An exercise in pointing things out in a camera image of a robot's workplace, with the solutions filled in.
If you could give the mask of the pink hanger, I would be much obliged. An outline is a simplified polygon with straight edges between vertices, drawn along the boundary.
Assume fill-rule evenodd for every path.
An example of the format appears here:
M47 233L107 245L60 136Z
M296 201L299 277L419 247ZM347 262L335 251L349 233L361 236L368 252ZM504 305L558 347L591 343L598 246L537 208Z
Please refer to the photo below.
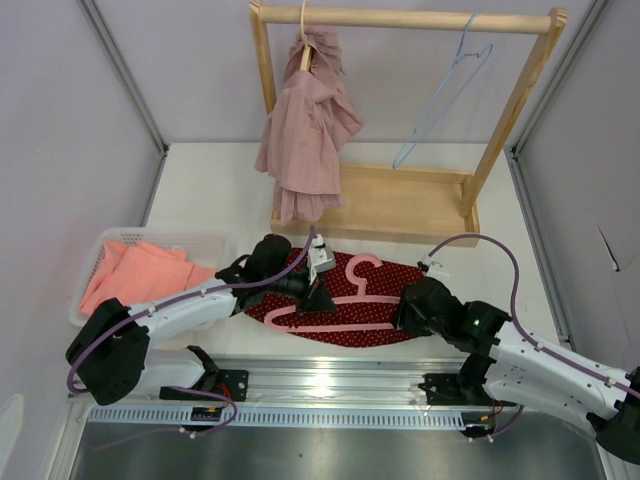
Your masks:
M368 295L366 288L368 280L364 277L359 277L355 274L355 268L361 263L370 263L374 268L382 266L382 261L373 254L359 254L352 257L345 267L345 277L350 284L357 287L355 295L334 297L333 301L337 306L340 305L352 305L352 304L388 304L397 305L400 301L399 297L381 296L381 295ZM393 330L394 327L390 322L378 322L378 323L351 323L351 324L338 324L338 325L316 325L316 326L281 326L275 323L278 317L293 313L295 311L294 306L283 307L280 309L272 310L264 317L264 324L271 330L282 333L342 333L342 332L354 332L354 331L376 331L376 330Z

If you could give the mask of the red polka dot cloth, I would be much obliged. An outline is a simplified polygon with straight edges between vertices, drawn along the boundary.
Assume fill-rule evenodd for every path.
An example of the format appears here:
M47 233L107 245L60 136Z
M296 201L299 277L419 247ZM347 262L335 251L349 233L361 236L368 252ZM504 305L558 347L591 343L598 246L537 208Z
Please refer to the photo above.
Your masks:
M355 295L357 287L349 283L345 277L345 267L349 260L356 255L337 252L335 254L336 267L326 273L326 286L334 297ZM355 274L368 280L366 293L368 295L381 295L399 297L403 288L423 278L422 272L414 267L385 260L382 266L374 268L370 263L361 263L355 268ZM291 298L268 294L262 303L246 311L252 319L262 323L264 317L272 310L283 307L295 307ZM275 320L281 326L316 326L338 325L351 323L378 323L390 322L397 305L388 304L352 304L336 305L334 312L313 312L300 314L296 311L278 317ZM336 345L346 348L373 348L378 346L393 345L406 342L414 338L413 335L393 330L354 331L342 333L297 333L290 334L320 343Z

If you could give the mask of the dusty pink pleated skirt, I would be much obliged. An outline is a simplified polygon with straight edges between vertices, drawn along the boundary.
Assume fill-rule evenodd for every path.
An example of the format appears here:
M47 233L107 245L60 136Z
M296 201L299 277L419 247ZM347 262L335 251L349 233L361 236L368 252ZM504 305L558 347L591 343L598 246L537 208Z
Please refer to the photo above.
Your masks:
M255 162L275 181L273 207L282 225L316 222L344 204L339 152L364 126L342 79L336 30L312 25L305 33L310 67L301 68L304 41L297 38Z

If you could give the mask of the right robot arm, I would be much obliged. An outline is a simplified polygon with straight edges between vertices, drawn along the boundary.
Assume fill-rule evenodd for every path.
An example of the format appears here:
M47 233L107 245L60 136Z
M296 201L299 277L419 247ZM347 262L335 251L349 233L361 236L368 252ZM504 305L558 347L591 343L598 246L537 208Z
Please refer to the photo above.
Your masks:
M454 388L464 401L492 399L543 412L638 464L638 370L598 364L527 332L514 316L488 303L461 303L429 277L404 288L392 324L403 333L438 336L466 354Z

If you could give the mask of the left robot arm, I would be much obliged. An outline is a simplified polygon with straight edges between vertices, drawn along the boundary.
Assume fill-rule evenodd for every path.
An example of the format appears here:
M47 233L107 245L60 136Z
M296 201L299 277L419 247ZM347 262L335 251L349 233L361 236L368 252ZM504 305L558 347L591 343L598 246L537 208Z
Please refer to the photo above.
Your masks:
M268 234L213 279L184 292L127 306L102 302L68 347L66 383L100 406L125 397L157 393L163 400L234 401L229 380L201 347L162 352L158 345L202 324L231 318L259 305L268 294L289 298L301 313L333 311L327 271L335 256L311 232L298 254L290 241Z

